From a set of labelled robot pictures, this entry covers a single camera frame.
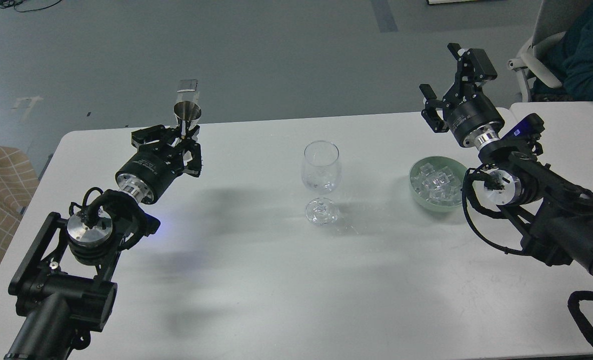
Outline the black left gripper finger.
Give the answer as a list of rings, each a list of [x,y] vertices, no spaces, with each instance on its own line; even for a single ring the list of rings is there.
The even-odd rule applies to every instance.
[[[135,130],[130,134],[130,143],[137,151],[167,151],[180,136],[178,127],[154,125]]]
[[[181,166],[176,171],[176,176],[187,174],[194,178],[199,178],[202,172],[202,154],[201,145],[194,136],[182,136],[176,144],[180,149]]]

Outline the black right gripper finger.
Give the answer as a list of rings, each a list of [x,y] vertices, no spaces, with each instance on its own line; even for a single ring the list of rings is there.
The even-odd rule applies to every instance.
[[[462,48],[448,43],[447,48],[457,62],[454,83],[446,93],[448,101],[467,101],[484,95],[483,86],[498,77],[498,73],[482,48]]]
[[[438,110],[445,109],[445,101],[438,99],[429,84],[422,83],[418,85],[418,89],[420,89],[424,98],[424,109],[421,111],[422,118],[434,133],[448,132],[449,126],[438,114]]]

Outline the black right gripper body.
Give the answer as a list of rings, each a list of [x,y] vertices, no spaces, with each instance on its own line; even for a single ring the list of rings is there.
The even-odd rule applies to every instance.
[[[442,105],[442,130],[451,132],[462,148],[481,149],[500,140],[505,122],[485,95],[447,95]]]

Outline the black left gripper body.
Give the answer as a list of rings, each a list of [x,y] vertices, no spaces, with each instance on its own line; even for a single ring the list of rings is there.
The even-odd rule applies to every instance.
[[[192,150],[171,145],[141,145],[115,174],[120,191],[132,196],[137,203],[157,203],[172,182],[189,167]]]

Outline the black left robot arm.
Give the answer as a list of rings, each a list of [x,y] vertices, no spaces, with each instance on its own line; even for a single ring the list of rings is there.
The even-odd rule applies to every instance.
[[[116,189],[91,187],[66,215],[47,215],[8,286],[24,321],[5,360],[66,360],[102,332],[118,294],[119,258],[161,226],[144,206],[181,175],[201,175],[199,130],[182,120],[132,132],[136,152],[116,172]]]

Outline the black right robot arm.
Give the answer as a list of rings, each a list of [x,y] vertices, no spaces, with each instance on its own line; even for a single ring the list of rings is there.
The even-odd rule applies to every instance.
[[[529,256],[545,265],[580,264],[593,277],[593,191],[574,184],[538,161],[544,121],[528,114],[499,136],[505,121],[484,94],[497,78],[486,51],[449,43],[456,61],[454,82],[437,96],[421,84],[423,119],[435,133],[450,132],[462,148],[476,148],[481,164],[469,168],[461,187],[466,222],[484,243],[507,255]],[[473,223],[468,207],[491,219],[508,220],[522,235],[520,249],[486,239]],[[593,348],[593,326],[580,303],[593,302],[593,291],[570,294],[567,308]]]

